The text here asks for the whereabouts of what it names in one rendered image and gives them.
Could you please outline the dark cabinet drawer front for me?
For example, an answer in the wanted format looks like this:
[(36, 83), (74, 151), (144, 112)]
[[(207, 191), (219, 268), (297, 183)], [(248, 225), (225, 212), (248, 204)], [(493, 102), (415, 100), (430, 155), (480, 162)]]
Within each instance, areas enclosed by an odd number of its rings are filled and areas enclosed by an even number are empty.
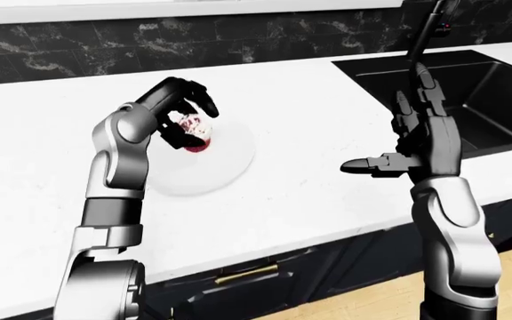
[(252, 320), (363, 287), (394, 273), (380, 262), (394, 231), (182, 276), (148, 287), (145, 320)]

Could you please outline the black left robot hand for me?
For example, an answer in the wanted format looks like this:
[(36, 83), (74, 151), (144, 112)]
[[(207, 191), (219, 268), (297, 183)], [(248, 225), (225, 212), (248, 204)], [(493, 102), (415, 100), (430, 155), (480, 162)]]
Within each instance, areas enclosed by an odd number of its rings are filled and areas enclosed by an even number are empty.
[(186, 133), (179, 124), (170, 119), (171, 111), (181, 114), (198, 114), (189, 102), (195, 103), (211, 118), (219, 116), (219, 111), (206, 87), (194, 81), (178, 77), (167, 77), (136, 100), (136, 103), (148, 108), (157, 120), (156, 130), (170, 146), (179, 148), (200, 148), (204, 140)]

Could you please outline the black kitchen faucet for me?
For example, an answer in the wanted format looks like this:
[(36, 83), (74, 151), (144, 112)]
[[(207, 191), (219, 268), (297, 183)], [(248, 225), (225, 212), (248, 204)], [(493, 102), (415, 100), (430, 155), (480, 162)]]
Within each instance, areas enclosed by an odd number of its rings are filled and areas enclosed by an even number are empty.
[(428, 47), (430, 39), (433, 37), (445, 37), (451, 32), (450, 16), (457, 10), (460, 0), (435, 0), (431, 10), (422, 20), (420, 27), (413, 37), (412, 44), (406, 58), (410, 61), (409, 82), (411, 100), (416, 101), (419, 98), (417, 93), (417, 64), (421, 63), (421, 56)]

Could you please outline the white round plate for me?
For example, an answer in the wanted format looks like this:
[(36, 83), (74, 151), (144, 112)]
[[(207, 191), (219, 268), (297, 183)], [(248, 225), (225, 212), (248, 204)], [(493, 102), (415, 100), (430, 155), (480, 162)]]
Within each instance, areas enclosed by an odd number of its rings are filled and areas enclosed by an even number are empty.
[(235, 119), (211, 119), (212, 141), (200, 153), (175, 149), (160, 135), (148, 146), (147, 189), (166, 196), (197, 196), (223, 188), (250, 166), (256, 144), (249, 127)]

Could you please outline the white red frosted cupcake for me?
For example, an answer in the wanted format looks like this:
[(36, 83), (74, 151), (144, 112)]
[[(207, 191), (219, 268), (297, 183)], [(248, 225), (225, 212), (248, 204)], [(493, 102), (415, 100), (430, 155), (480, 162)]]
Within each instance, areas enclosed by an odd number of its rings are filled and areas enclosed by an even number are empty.
[(186, 134), (193, 135), (204, 141), (203, 146), (184, 147), (191, 153), (200, 153), (205, 151), (212, 141), (212, 124), (205, 118), (200, 116), (198, 111), (190, 103), (184, 101), (176, 110), (171, 111), (169, 119), (178, 124)]

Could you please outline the black kitchen sink basin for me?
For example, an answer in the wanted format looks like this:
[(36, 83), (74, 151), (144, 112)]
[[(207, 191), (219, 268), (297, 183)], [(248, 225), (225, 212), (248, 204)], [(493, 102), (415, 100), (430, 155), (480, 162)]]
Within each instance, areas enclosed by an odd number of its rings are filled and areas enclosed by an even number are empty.
[[(462, 159), (512, 151), (512, 65), (474, 50), (425, 53), (421, 62), (442, 87), (445, 111), (460, 130)], [(404, 56), (334, 65), (389, 111), (396, 90), (409, 95)]]

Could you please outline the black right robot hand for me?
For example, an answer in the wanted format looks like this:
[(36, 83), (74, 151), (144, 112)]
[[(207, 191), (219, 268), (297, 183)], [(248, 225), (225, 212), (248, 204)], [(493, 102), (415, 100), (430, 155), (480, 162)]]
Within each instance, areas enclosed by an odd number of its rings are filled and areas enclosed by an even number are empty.
[(396, 151), (349, 160), (340, 166), (342, 172), (373, 178), (398, 178), (406, 173), (412, 183), (460, 175), (460, 133), (444, 109), (440, 83), (419, 62), (411, 66), (409, 82), (411, 96), (397, 90), (391, 104)]

